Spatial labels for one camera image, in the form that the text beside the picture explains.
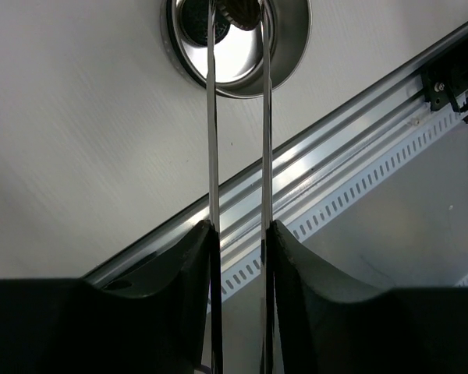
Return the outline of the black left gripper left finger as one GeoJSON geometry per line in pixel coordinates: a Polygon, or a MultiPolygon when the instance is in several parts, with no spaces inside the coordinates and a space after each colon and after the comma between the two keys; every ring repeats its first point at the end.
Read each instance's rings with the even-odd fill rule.
{"type": "Polygon", "coordinates": [[[79,278],[0,280],[0,373],[206,373],[208,221],[97,288],[79,278]]]}

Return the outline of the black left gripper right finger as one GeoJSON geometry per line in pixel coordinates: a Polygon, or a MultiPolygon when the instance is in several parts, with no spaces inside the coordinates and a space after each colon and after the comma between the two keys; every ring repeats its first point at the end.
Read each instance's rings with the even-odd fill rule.
{"type": "Polygon", "coordinates": [[[381,290],[267,232],[287,373],[468,373],[468,287],[381,290]]]}

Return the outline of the stainless steel tongs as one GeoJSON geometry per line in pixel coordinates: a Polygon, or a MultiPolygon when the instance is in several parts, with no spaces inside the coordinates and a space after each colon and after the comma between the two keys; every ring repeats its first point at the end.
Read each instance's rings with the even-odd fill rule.
{"type": "MultiPolygon", "coordinates": [[[[261,5],[262,51],[263,51],[263,151],[262,151],[262,186],[261,186],[261,276],[263,277],[263,297],[261,307],[262,373],[274,372],[274,339],[275,339],[275,291],[272,254],[268,248],[268,232],[273,220],[273,148],[272,148],[272,81],[271,81],[271,27],[269,5],[261,5]]],[[[208,137],[208,200],[209,217],[213,234],[213,245],[210,250],[210,300],[211,300],[211,371],[223,372],[222,344],[222,277],[221,277],[221,244],[219,172],[218,172],[218,117],[217,88],[215,64],[215,15],[217,2],[207,3],[207,137],[208,137]]]]}

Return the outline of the black round cookie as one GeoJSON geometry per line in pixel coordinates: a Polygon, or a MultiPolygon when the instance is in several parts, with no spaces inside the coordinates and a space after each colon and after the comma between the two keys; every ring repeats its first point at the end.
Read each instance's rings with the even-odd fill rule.
{"type": "Polygon", "coordinates": [[[221,0],[217,8],[233,25],[241,30],[254,30],[261,21],[261,5],[258,0],[221,0]]]}

